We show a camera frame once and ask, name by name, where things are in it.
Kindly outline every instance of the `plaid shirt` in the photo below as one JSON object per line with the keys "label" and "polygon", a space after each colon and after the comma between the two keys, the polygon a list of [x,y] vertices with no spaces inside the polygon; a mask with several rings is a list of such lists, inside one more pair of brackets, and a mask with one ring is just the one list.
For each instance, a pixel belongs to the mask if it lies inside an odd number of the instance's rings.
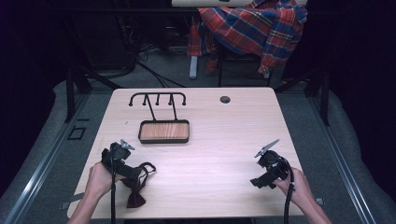
{"label": "plaid shirt", "polygon": [[243,8],[200,7],[188,54],[217,53],[217,41],[238,54],[262,57],[259,72],[286,63],[300,41],[307,11],[295,0],[253,0]]}

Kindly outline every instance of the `forearm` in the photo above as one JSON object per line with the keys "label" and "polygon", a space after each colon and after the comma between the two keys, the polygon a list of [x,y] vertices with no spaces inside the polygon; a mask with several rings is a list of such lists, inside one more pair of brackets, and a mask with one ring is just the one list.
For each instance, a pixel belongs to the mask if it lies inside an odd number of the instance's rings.
{"label": "forearm", "polygon": [[298,205],[308,219],[308,222],[313,224],[330,224],[332,223],[324,213],[323,209],[314,201],[309,201]]}
{"label": "forearm", "polygon": [[73,216],[70,217],[68,224],[84,224],[90,223],[93,211],[96,205],[99,203],[100,197],[84,195],[81,201],[78,203]]}

